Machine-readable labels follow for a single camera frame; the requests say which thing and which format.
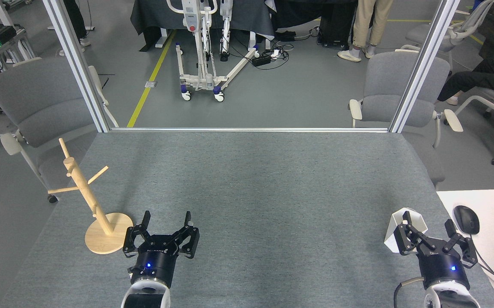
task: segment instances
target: patient lift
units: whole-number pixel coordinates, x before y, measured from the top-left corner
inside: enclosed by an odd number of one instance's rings
[[[213,8],[208,6],[204,0],[182,0],[182,9],[179,10],[171,4],[171,0],[167,0],[167,5],[173,12],[184,14],[183,24],[194,35],[196,40],[196,50],[198,53],[198,75],[184,74],[184,67],[182,65],[182,49],[180,44],[176,43],[177,59],[179,62],[179,78],[182,98],[184,100],[190,100],[190,91],[188,87],[192,87],[195,91],[209,90],[214,94],[214,98],[217,101],[224,100],[224,93],[222,90],[228,86],[237,73],[249,62],[254,56],[258,57],[259,54],[256,50],[256,46],[250,48],[247,55],[239,61],[239,63],[226,75],[217,76],[216,68],[214,66],[214,55],[211,51],[211,37],[209,30],[211,28],[212,19],[211,16],[217,9],[217,0],[213,1]],[[224,20],[224,29],[222,30],[221,39],[221,61],[228,59],[228,47],[230,38],[230,22],[232,20],[232,4],[233,0],[219,0],[220,13]],[[212,74],[208,72],[208,62],[211,63]]]

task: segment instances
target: wooden peg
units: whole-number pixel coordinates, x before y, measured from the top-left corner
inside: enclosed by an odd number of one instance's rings
[[[96,219],[85,233],[85,244],[89,250],[98,254],[108,254],[121,249],[123,247],[127,228],[133,226],[131,218],[122,213],[105,214],[98,203],[95,194],[91,190],[91,187],[89,187],[89,184],[108,170],[108,166],[104,166],[104,168],[88,181],[85,179],[74,157],[70,156],[62,138],[59,138],[59,143],[65,154],[63,164],[66,167],[66,175],[72,178],[76,186],[50,190],[48,193],[63,193],[65,191],[79,190],[91,209],[92,216]]]

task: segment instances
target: chair backrest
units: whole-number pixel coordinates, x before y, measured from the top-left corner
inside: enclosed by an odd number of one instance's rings
[[[391,121],[418,56],[419,53],[392,51],[371,58],[365,78],[363,121]],[[406,125],[423,127],[428,124],[449,68],[447,61],[434,59]]]
[[[488,10],[490,10],[490,7],[493,3],[494,0],[485,0],[481,2],[481,4],[479,4],[477,8],[470,14],[470,17],[466,21],[464,21],[460,28],[458,28],[457,32],[465,32],[468,35],[474,33],[485,19],[486,14],[488,13]]]
[[[66,58],[32,61],[2,72],[0,106],[35,148],[93,124]]]

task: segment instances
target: round wooden base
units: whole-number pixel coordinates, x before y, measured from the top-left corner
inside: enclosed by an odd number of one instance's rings
[[[87,248],[96,254],[109,254],[123,247],[127,228],[133,226],[129,216],[122,213],[106,214],[108,222],[114,227],[114,232],[106,235],[98,221],[94,221],[85,232]]]

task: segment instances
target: black case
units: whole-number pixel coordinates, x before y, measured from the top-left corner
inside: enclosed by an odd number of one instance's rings
[[[319,24],[319,42],[349,49],[348,38],[356,8],[357,2],[325,4]]]

